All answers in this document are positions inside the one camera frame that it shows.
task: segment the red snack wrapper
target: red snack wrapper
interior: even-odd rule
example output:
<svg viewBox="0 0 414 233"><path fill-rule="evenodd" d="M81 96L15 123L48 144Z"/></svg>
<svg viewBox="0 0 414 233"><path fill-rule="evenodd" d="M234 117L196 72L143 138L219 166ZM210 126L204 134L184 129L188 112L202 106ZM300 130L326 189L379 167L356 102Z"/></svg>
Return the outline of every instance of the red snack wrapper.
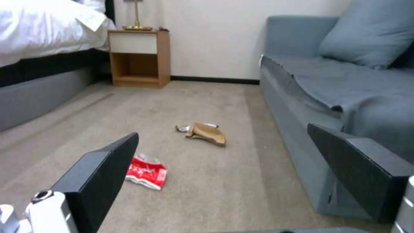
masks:
<svg viewBox="0 0 414 233"><path fill-rule="evenodd" d="M144 154L134 156L125 180L154 190L161 190L167 177L167 169L157 159Z"/></svg>

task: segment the floor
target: floor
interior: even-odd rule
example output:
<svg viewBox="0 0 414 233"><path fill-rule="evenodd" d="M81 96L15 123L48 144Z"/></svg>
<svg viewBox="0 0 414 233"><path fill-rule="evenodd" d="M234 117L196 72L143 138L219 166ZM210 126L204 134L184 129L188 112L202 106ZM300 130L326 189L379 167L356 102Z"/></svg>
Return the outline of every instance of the floor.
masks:
<svg viewBox="0 0 414 233"><path fill-rule="evenodd" d="M221 148L176 133L176 124L218 124ZM85 152L132 132L138 150L168 168L162 191L125 182L99 232L225 232L349 226L316 214L259 86L171 82L162 90L97 83L55 111L0 134L0 203L22 212Z"/></svg>

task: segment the nightstand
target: nightstand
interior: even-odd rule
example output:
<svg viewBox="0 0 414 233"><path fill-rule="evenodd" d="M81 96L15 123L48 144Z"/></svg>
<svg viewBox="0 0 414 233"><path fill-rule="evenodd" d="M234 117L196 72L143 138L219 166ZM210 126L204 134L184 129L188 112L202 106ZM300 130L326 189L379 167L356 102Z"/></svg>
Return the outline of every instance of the nightstand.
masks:
<svg viewBox="0 0 414 233"><path fill-rule="evenodd" d="M114 86L162 88L170 82L170 35L108 31Z"/></svg>

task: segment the table lamp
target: table lamp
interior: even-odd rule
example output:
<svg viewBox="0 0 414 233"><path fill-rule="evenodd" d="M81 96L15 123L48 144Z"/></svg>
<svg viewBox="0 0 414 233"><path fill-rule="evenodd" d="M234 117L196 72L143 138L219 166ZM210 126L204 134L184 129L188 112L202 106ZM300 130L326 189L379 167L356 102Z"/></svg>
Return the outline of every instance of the table lamp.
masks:
<svg viewBox="0 0 414 233"><path fill-rule="evenodd" d="M140 18L138 16L138 0L134 0L135 5L135 25L134 26L122 26L124 30L136 30L136 31L151 31L152 27L146 27L140 25Z"/></svg>

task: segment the black baseboard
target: black baseboard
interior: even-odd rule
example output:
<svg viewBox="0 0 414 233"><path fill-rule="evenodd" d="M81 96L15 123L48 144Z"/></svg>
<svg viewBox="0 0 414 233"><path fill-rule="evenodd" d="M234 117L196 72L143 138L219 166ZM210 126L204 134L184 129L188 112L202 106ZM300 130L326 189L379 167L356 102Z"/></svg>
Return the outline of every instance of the black baseboard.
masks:
<svg viewBox="0 0 414 233"><path fill-rule="evenodd" d="M176 81L196 81L208 83L237 83L237 84L251 84L259 85L259 80L254 79L234 79L234 78L206 78L193 76L171 76L171 80Z"/></svg>

